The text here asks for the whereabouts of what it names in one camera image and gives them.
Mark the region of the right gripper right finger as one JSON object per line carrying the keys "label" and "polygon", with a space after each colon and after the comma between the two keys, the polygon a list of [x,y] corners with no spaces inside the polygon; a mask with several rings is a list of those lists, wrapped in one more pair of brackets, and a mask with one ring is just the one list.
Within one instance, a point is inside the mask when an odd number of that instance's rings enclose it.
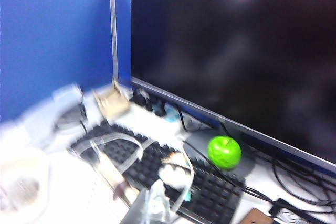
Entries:
{"label": "right gripper right finger", "polygon": [[150,188],[148,223],[169,223],[170,217],[170,203],[165,195],[164,183],[157,180]]}

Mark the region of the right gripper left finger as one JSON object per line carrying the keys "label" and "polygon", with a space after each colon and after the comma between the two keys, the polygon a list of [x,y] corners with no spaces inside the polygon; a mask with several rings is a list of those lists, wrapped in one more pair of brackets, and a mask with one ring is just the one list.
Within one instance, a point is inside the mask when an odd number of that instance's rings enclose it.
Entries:
{"label": "right gripper left finger", "polygon": [[122,224],[139,224],[144,222],[146,213],[146,200],[148,197],[148,190],[143,189],[138,194],[136,200],[129,208],[129,211],[122,219]]}

